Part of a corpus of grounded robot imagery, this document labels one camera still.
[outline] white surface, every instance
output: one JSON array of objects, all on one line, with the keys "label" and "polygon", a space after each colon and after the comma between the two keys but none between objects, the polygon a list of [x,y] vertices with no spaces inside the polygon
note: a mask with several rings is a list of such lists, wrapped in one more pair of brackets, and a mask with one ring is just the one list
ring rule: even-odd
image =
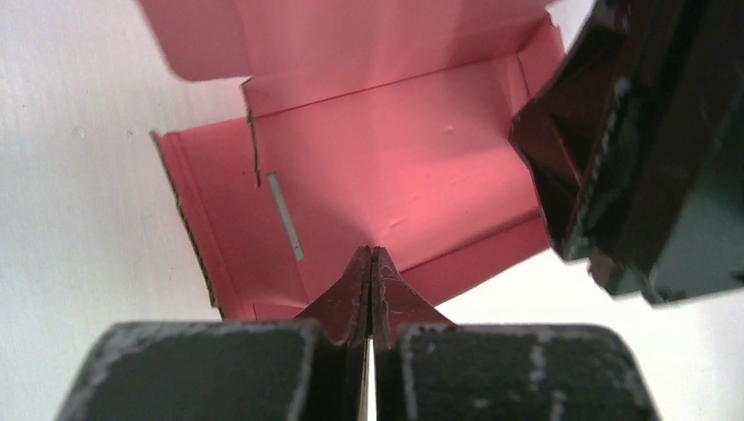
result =
[{"label": "white surface", "polygon": [[[586,7],[553,10],[575,31]],[[113,322],[217,318],[147,131],[242,116],[240,82],[177,81],[134,1],[0,0],[0,420],[51,419]],[[613,303],[544,253],[440,307],[609,325],[666,419],[741,420],[743,303]]]},{"label": "white surface", "polygon": [[110,324],[214,319],[148,131],[244,114],[132,0],[0,0],[0,420],[52,419]]}]

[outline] cardboard box flap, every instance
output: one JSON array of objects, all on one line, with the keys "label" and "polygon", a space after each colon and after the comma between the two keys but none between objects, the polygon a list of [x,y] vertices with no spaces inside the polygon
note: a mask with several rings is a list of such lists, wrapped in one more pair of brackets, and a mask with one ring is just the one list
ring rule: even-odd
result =
[{"label": "cardboard box flap", "polygon": [[139,0],[190,81],[252,76],[255,116],[515,54],[547,0]]}]

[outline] pink cardboard box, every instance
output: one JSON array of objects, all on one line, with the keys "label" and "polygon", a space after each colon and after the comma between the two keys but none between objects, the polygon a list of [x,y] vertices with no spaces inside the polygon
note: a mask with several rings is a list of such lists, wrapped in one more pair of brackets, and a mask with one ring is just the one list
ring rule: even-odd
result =
[{"label": "pink cardboard box", "polygon": [[548,1],[139,2],[177,75],[250,77],[247,118],[156,142],[225,318],[293,317],[358,246],[433,304],[547,247],[507,137],[563,55]]}]

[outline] scuffed edge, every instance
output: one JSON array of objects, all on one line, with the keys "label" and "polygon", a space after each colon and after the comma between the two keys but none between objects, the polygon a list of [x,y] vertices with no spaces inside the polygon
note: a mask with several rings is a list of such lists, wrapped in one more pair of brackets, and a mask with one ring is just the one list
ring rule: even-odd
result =
[{"label": "scuffed edge", "polygon": [[317,330],[312,322],[281,323],[130,323],[112,326],[89,352],[73,387],[57,416],[58,421],[82,421],[88,403],[96,389],[109,377],[109,369],[117,361],[139,353],[164,339],[196,335],[220,337],[234,333],[262,333],[296,331],[304,339],[303,361],[297,378],[297,387],[287,411],[288,420],[298,420],[304,407],[304,397],[310,386],[312,354],[316,345]]}]

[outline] corrugated cardboard edge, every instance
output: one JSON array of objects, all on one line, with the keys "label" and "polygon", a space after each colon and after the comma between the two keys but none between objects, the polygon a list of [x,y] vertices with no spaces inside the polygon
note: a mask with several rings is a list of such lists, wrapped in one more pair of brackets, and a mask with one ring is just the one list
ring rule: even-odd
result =
[{"label": "corrugated cardboard edge", "polygon": [[183,207],[181,206],[181,198],[179,197],[178,190],[175,187],[175,181],[173,179],[173,175],[170,173],[168,169],[168,165],[166,164],[164,154],[161,150],[161,144],[162,144],[163,137],[158,132],[151,131],[150,139],[153,141],[153,146],[155,146],[155,150],[158,152],[158,157],[161,160],[161,165],[163,167],[163,170],[165,171],[165,176],[168,179],[170,190],[173,193],[173,197],[175,199],[175,208],[178,211],[178,216],[181,219],[183,228],[185,228],[186,234],[189,236],[189,242],[191,243],[191,249],[194,251],[194,255],[197,258],[197,263],[199,265],[199,268],[202,271],[202,276],[204,277],[204,284],[207,288],[207,294],[209,295],[210,306],[213,309],[217,309],[219,311],[219,316],[223,320],[225,320],[225,312],[223,311],[222,307],[220,307],[219,305],[219,301],[217,299],[217,293],[215,292],[214,287],[211,284],[210,276],[209,276],[209,272],[207,271],[206,264],[204,263],[202,254],[199,253],[199,245],[197,243],[197,240],[194,238],[194,232],[191,230],[191,227],[189,226],[189,220],[186,218],[186,214],[183,211]]}]

